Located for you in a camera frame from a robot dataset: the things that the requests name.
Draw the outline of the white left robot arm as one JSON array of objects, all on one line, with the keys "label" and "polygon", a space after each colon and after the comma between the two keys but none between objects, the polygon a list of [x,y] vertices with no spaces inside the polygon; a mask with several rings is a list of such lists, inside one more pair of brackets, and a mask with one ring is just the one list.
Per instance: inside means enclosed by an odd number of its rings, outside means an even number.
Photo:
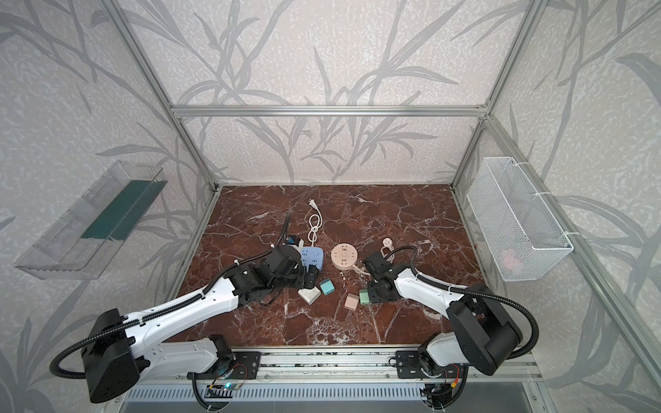
[{"label": "white left robot arm", "polygon": [[237,261],[205,287],[165,304],[122,316],[117,309],[99,316],[81,349],[91,402],[101,404],[129,391],[142,380],[194,373],[220,375],[232,352],[222,337],[178,346],[175,335],[223,313],[231,313],[284,288],[312,289],[323,256],[308,248],[280,244]]}]

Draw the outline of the light green cube adapter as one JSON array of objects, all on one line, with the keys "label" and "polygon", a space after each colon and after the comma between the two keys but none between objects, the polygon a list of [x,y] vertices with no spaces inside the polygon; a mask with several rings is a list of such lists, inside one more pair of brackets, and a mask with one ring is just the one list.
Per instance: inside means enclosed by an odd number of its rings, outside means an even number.
[{"label": "light green cube adapter", "polygon": [[371,303],[368,289],[361,289],[359,291],[359,301],[363,306],[369,305]]}]

